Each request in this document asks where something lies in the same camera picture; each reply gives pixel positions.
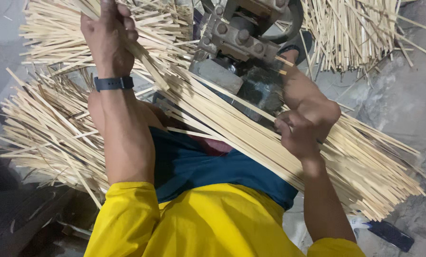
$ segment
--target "yellow shirt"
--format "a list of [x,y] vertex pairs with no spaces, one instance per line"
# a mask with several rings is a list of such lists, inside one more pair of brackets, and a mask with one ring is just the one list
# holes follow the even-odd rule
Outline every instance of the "yellow shirt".
[[[194,188],[159,207],[152,184],[113,184],[85,256],[304,256],[283,231],[283,208],[245,186]],[[365,255],[353,242],[325,238],[307,256]]]

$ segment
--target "black watch strap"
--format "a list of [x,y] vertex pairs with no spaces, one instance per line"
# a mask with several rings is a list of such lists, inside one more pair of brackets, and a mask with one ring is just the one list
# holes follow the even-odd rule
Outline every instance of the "black watch strap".
[[133,79],[130,76],[111,79],[99,79],[95,77],[94,84],[98,92],[101,90],[131,89],[133,88]]

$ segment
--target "hex nut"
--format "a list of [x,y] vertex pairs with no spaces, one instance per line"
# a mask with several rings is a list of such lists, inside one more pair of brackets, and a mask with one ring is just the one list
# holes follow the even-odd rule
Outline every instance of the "hex nut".
[[225,34],[227,32],[227,26],[226,24],[221,23],[217,26],[216,30],[219,34]]
[[217,15],[222,15],[224,13],[224,8],[222,8],[222,6],[218,6],[216,8],[216,14]]
[[261,43],[257,43],[254,45],[254,51],[260,54],[264,51],[264,46]]
[[239,33],[237,34],[237,39],[241,44],[246,43],[249,38],[250,38],[250,32],[246,29],[240,30]]
[[285,3],[286,3],[286,0],[275,0],[275,5],[278,6],[279,8],[283,7]]

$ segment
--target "person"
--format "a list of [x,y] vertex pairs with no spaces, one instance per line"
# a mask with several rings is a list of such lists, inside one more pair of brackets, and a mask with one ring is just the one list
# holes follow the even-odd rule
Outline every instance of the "person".
[[[100,19],[81,17],[98,78],[129,76],[134,57],[119,40],[138,34],[129,9],[101,1]],[[297,50],[284,53],[295,63]],[[285,67],[284,101],[292,111],[275,126],[301,162],[310,257],[365,256],[326,172],[319,143],[341,112],[296,66]],[[207,156],[189,137],[169,133],[160,109],[133,90],[91,92],[89,111],[105,141],[111,184],[85,256],[304,256],[282,216],[297,190],[249,157]]]

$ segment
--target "pile of bamboo strips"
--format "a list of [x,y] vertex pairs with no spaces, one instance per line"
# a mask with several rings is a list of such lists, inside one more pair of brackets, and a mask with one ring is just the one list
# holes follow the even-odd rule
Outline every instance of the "pile of bamboo strips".
[[[171,71],[176,75],[164,76],[170,90],[158,92],[201,122],[163,102],[170,109],[167,114],[204,133],[169,130],[222,140],[303,192],[301,164],[281,145],[281,137],[250,120],[199,81],[273,121],[272,115],[183,68],[173,65]],[[23,82],[10,74],[23,90],[17,88],[17,94],[2,103],[7,125],[0,139],[10,146],[0,146],[5,152],[0,157],[50,175],[52,179],[46,183],[60,181],[88,191],[100,206],[109,185],[103,138],[87,111],[88,93],[65,76],[37,74],[33,81]],[[92,87],[89,76],[84,80]],[[369,219],[381,220],[408,196],[424,194],[411,176],[424,174],[404,161],[400,151],[419,155],[358,120],[341,116],[322,145],[322,155],[346,212],[360,210]]]
[[[80,9],[75,0],[31,0],[26,14],[27,25],[21,25],[30,46],[23,64],[59,65],[51,75],[61,74],[85,66],[95,66],[89,47],[80,30]],[[118,1],[129,7],[140,35],[139,43],[163,67],[171,63],[189,67],[197,41],[190,41],[191,10],[185,6],[162,4],[159,0]],[[151,80],[140,60],[133,72]]]
[[[401,0],[302,0],[302,29],[309,30],[316,40],[314,54],[307,55],[308,70],[316,64],[319,70],[345,72],[359,69],[367,73],[393,50],[402,51],[412,67],[402,43],[426,53],[422,47],[405,38],[398,21],[404,20],[426,29],[425,25],[400,16]],[[276,25],[285,30],[286,21]]]

